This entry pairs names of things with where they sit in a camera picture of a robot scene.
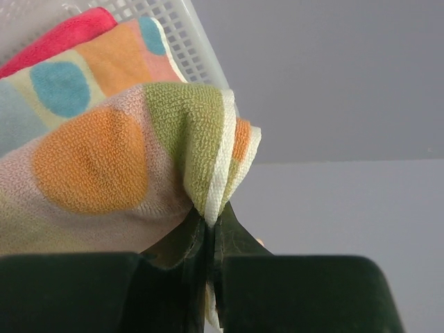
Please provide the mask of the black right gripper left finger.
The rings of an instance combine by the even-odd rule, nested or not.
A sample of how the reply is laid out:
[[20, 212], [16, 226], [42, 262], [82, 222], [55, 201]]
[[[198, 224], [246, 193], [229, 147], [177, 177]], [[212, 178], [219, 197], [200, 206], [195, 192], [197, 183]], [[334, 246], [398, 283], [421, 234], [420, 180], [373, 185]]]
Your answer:
[[207, 228], [196, 210], [142, 253], [1, 258], [2, 332], [202, 332]]

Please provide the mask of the orange dotted patterned towel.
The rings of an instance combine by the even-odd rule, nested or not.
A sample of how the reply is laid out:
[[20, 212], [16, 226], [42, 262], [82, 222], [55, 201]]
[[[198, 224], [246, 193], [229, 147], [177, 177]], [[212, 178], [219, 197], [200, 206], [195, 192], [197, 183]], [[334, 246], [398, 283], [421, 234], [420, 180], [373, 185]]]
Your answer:
[[230, 90], [131, 87], [1, 158], [1, 254], [140, 253], [192, 209], [213, 227], [261, 138]]

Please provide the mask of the pink towel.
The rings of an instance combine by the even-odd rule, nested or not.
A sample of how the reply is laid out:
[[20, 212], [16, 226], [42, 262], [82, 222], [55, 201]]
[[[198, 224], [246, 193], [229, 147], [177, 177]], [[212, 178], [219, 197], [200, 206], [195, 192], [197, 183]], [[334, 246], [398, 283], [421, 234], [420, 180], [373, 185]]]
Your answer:
[[43, 34], [1, 66], [1, 77], [10, 76], [75, 46], [89, 42], [117, 25], [105, 8], [89, 9], [70, 17]]

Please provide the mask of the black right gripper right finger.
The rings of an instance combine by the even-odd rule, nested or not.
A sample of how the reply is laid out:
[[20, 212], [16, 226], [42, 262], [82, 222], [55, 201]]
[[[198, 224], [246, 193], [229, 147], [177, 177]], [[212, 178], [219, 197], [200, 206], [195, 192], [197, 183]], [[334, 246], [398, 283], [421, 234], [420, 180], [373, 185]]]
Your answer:
[[225, 332], [403, 332], [383, 271], [353, 255], [274, 255], [226, 205], [213, 286]]

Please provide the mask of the light blue patterned towel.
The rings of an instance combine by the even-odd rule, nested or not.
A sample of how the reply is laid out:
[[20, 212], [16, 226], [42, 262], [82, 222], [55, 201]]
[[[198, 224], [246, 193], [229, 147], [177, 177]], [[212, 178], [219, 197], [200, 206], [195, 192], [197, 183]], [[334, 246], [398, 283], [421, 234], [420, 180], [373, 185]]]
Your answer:
[[1, 79], [1, 154], [134, 85], [186, 79], [162, 25], [140, 17]]

